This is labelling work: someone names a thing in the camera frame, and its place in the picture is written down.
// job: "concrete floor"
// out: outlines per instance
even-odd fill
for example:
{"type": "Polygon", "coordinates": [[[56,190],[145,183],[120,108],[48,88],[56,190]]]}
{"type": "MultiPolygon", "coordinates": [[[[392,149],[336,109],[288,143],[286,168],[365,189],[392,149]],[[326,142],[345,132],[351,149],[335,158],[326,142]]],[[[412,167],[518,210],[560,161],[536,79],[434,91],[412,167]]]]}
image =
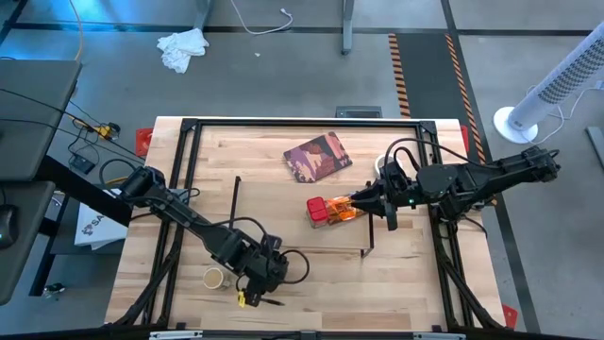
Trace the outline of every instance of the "concrete floor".
{"type": "MultiPolygon", "coordinates": [[[[446,27],[438,0],[357,1],[357,27],[446,27]]],[[[604,3],[599,0],[450,2],[457,27],[467,29],[591,29],[604,13],[604,3]]],[[[82,19],[90,23],[183,26],[194,20],[193,2],[189,1],[174,2],[172,6],[160,0],[75,3],[82,19]]],[[[294,15],[299,27],[341,25],[340,0],[238,3],[252,26],[279,25],[283,17],[278,9],[282,7],[294,15]]],[[[0,20],[9,16],[13,6],[11,1],[0,0],[0,20]]],[[[73,20],[67,1],[50,0],[30,0],[20,18],[22,23],[73,20]]],[[[218,1],[210,25],[239,25],[228,1],[218,1]]],[[[398,116],[384,34],[356,34],[354,51],[344,58],[339,53],[338,34],[251,37],[243,33],[210,33],[208,54],[193,59],[185,75],[177,75],[161,64],[155,44],[158,37],[165,35],[85,34],[83,69],[73,100],[98,120],[118,123],[123,129],[118,142],[126,147],[134,143],[134,129],[152,127],[158,115],[330,117],[339,105],[378,105],[384,116],[398,116]]],[[[493,113],[499,107],[517,103],[526,89],[539,82],[579,41],[580,38],[572,37],[461,37],[469,80],[494,158],[517,153],[523,147],[506,143],[496,134],[491,123],[493,113]]],[[[76,50],[76,32],[12,30],[0,45],[0,56],[70,59],[76,50]]],[[[604,176],[583,132],[590,125],[604,127],[600,112],[603,94],[586,94],[573,120],[543,144],[561,150],[557,159],[562,165],[560,177],[547,185],[521,186],[505,194],[528,286],[545,333],[604,338],[600,327],[604,317],[600,307],[604,302],[604,252],[599,246],[604,232],[598,225],[604,220],[604,212],[596,194],[604,188],[604,176]]],[[[565,114],[568,104],[564,106],[565,114]]],[[[79,114],[71,106],[68,111],[79,114]]],[[[555,118],[544,122],[540,136],[557,124],[555,118]]],[[[69,122],[63,122],[62,127],[73,130],[69,122]]],[[[72,140],[58,135],[50,154],[67,162],[69,154],[65,148],[72,140]]],[[[112,158],[99,151],[103,161],[112,158]]],[[[126,174],[119,165],[108,169],[111,178],[126,174]]],[[[87,179],[98,182],[97,173],[87,179]]],[[[483,218],[489,230],[502,301],[518,308],[495,214],[487,210],[483,218]]],[[[20,287],[28,286],[39,256],[36,254],[44,242],[42,238],[36,241],[20,287]]],[[[19,288],[12,302],[0,307],[0,319],[7,325],[0,333],[100,325],[117,263],[117,258],[107,257],[59,260],[53,268],[53,278],[82,289],[69,290],[59,301],[40,301],[27,297],[26,289],[19,288]],[[74,275],[73,268],[80,266],[98,269],[74,275]],[[75,301],[90,303],[93,311],[74,310],[71,306],[75,301]],[[28,317],[46,314],[49,316],[28,317]]]]}

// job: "white cable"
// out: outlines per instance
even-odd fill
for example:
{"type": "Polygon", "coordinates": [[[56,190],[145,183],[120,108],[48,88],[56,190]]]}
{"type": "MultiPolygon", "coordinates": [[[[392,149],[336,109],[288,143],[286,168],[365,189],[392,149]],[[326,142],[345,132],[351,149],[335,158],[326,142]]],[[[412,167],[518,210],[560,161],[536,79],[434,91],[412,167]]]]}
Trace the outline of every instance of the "white cable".
{"type": "MultiPolygon", "coordinates": [[[[528,88],[527,90],[527,94],[530,92],[530,90],[532,90],[535,86],[531,86],[528,88]]],[[[548,113],[548,115],[554,116],[556,118],[560,118],[560,125],[558,126],[558,128],[556,128],[555,130],[553,130],[551,133],[549,133],[547,136],[545,136],[540,142],[534,143],[533,141],[530,141],[527,137],[525,137],[524,133],[521,133],[522,137],[529,142],[532,145],[539,145],[543,142],[545,142],[549,137],[553,136],[554,134],[556,134],[556,132],[560,131],[560,129],[564,126],[564,121],[565,120],[570,120],[571,118],[573,118],[573,114],[575,114],[575,109],[577,108],[577,105],[579,104],[579,101],[581,100],[581,98],[583,97],[583,95],[591,90],[602,90],[602,89],[598,89],[598,88],[589,88],[589,89],[585,89],[583,90],[579,96],[577,97],[577,100],[575,100],[575,104],[573,104],[573,108],[570,110],[570,114],[568,115],[568,117],[564,117],[564,115],[562,114],[562,107],[559,105],[558,106],[558,112],[560,113],[560,116],[557,116],[553,113],[548,113]]]]}
{"type": "Polygon", "coordinates": [[[254,32],[249,30],[249,28],[247,28],[247,26],[245,25],[245,23],[243,22],[243,17],[242,14],[239,12],[239,9],[237,8],[237,5],[235,5],[235,1],[234,0],[230,0],[230,3],[233,5],[233,8],[235,9],[235,12],[237,12],[237,16],[239,17],[239,21],[242,23],[243,28],[247,31],[247,33],[249,34],[253,34],[253,35],[262,35],[262,34],[268,34],[268,33],[273,33],[273,32],[279,32],[280,30],[283,30],[285,28],[288,28],[293,22],[294,22],[294,17],[292,14],[288,13],[285,8],[281,9],[281,13],[283,13],[284,15],[287,15],[290,18],[290,21],[279,27],[279,28],[274,28],[274,29],[269,29],[267,31],[264,32],[254,32]]]}
{"type": "Polygon", "coordinates": [[[82,57],[82,52],[84,52],[84,28],[82,27],[82,21],[79,19],[79,14],[77,14],[77,9],[74,5],[74,1],[69,0],[69,4],[72,6],[75,18],[77,19],[77,30],[79,31],[79,48],[77,49],[77,54],[75,55],[75,61],[80,61],[82,57]]]}

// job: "orange striped tape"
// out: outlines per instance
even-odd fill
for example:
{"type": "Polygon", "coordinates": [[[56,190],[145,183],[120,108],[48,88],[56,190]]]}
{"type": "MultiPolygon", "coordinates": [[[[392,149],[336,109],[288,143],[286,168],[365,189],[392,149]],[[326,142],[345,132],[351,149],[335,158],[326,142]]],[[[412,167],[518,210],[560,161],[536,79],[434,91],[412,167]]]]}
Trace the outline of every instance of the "orange striped tape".
{"type": "MultiPolygon", "coordinates": [[[[478,134],[476,120],[474,119],[474,113],[472,112],[472,105],[470,104],[470,99],[468,98],[468,93],[465,89],[465,82],[463,81],[460,62],[457,59],[457,51],[455,49],[455,44],[453,43],[453,39],[451,39],[451,36],[449,36],[448,34],[445,34],[445,38],[446,45],[449,49],[449,54],[451,55],[451,61],[453,62],[453,69],[455,71],[455,75],[457,76],[458,84],[460,85],[461,100],[463,101],[465,113],[468,117],[468,121],[470,122],[470,129],[472,130],[472,137],[474,138],[474,144],[476,145],[478,160],[480,161],[480,164],[485,164],[487,161],[484,157],[484,149],[482,148],[482,142],[480,141],[480,135],[478,134]]],[[[493,198],[491,203],[493,205],[497,205],[497,200],[493,198]]]]}
{"type": "Polygon", "coordinates": [[[400,62],[400,52],[398,51],[398,42],[395,34],[388,35],[388,44],[390,46],[390,56],[393,60],[394,82],[396,83],[396,93],[398,95],[398,107],[400,115],[403,118],[411,118],[409,110],[409,98],[407,97],[407,86],[403,76],[403,65],[400,62]]]}

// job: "white cloth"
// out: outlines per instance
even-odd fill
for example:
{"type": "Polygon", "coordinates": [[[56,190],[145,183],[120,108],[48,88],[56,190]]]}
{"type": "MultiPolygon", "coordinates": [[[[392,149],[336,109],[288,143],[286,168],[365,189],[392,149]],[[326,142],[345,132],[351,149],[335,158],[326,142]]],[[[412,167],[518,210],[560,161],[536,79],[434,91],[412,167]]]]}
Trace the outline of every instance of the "white cloth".
{"type": "Polygon", "coordinates": [[[187,71],[191,56],[205,55],[208,46],[199,28],[158,39],[158,48],[163,51],[161,61],[180,74],[187,71]]]}

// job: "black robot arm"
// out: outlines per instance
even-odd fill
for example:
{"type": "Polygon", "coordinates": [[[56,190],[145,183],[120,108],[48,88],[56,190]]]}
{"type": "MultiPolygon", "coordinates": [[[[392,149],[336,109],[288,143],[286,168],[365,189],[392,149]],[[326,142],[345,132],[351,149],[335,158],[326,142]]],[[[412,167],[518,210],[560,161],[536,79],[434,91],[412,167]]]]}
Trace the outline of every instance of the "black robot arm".
{"type": "Polygon", "coordinates": [[[390,161],[380,169],[380,179],[352,195],[352,205],[378,216],[386,216],[388,229],[396,230],[396,209],[420,204],[438,204],[440,217],[458,220],[474,205],[490,201],[495,194],[524,182],[548,182],[560,166],[558,151],[533,146],[520,155],[488,164],[432,164],[419,169],[416,180],[390,161]]]}
{"type": "Polygon", "coordinates": [[[150,207],[158,218],[178,223],[201,239],[214,261],[238,277],[247,276],[245,304],[258,306],[263,294],[284,282],[288,261],[278,252],[281,239],[267,234],[260,224],[264,233],[260,242],[239,229],[212,224],[166,188],[159,170],[148,166],[136,169],[119,189],[118,199],[131,206],[150,207]]]}

